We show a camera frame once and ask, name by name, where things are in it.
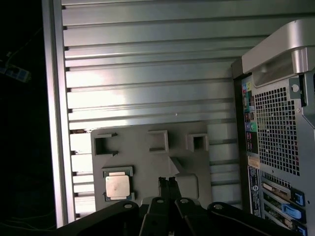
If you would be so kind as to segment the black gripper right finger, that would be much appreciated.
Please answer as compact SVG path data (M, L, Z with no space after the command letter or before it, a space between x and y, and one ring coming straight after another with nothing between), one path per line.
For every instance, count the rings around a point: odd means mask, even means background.
M172 236L296 236L297 232L244 212L223 202L207 208L182 197L174 177L169 178Z

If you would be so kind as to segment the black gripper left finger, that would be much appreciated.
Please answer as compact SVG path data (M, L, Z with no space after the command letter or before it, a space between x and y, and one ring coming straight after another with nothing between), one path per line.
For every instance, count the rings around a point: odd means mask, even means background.
M167 236L169 181L158 178L158 196L140 206L123 200L56 230L58 236Z

